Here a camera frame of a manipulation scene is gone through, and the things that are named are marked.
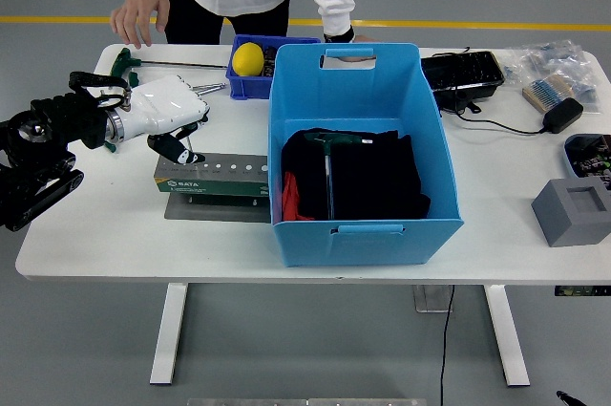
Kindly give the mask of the person's right hand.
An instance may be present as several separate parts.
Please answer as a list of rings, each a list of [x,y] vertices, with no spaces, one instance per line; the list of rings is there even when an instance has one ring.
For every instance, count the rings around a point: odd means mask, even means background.
[[[165,33],[170,11],[169,0],[124,0],[111,12],[110,26],[121,41],[139,49],[152,45],[151,19],[155,29]]]

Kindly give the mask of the person's left hand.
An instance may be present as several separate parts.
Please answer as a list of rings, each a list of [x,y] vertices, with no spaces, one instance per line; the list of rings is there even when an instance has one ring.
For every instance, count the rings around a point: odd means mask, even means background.
[[[364,34],[357,34],[353,27],[350,26],[345,32],[338,34],[324,34],[326,43],[375,43],[377,39]],[[373,60],[373,55],[357,55],[357,56],[341,56],[340,60],[344,62],[356,63]]]

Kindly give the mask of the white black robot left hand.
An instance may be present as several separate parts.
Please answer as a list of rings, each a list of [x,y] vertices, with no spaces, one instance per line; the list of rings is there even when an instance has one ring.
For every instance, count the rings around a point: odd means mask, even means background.
[[[208,112],[207,102],[188,83],[168,75],[137,86],[127,110],[115,108],[109,113],[106,140],[120,143],[145,135],[149,147],[171,162],[204,162],[205,155],[187,149],[177,131],[195,131]]]

